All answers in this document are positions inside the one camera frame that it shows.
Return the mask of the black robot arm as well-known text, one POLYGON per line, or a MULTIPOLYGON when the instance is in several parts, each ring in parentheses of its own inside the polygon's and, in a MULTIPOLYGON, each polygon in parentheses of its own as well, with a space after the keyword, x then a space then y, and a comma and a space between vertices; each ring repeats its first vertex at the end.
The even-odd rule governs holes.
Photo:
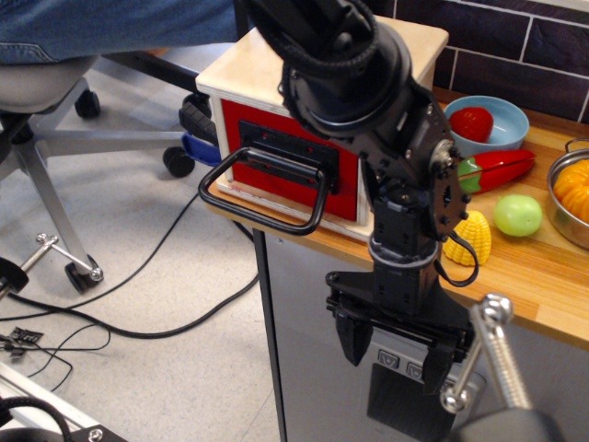
POLYGON ((374 328, 414 333, 429 343, 422 382, 435 394, 472 339, 467 311, 441 287, 442 247, 469 203, 449 122, 413 78, 404 41, 364 3, 247 1, 245 8, 283 59, 284 107, 361 162, 374 269, 326 278, 342 350, 358 364, 374 328))

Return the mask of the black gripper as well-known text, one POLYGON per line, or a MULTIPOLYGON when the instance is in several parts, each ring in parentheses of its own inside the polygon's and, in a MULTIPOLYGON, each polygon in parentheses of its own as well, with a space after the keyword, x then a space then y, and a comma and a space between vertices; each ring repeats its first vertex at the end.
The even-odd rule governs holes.
POLYGON ((429 345, 422 365, 424 395, 439 393, 454 361, 466 357, 474 338, 467 309, 444 291, 432 265, 330 272, 326 284, 341 349, 354 366, 364 358, 374 328, 429 345))

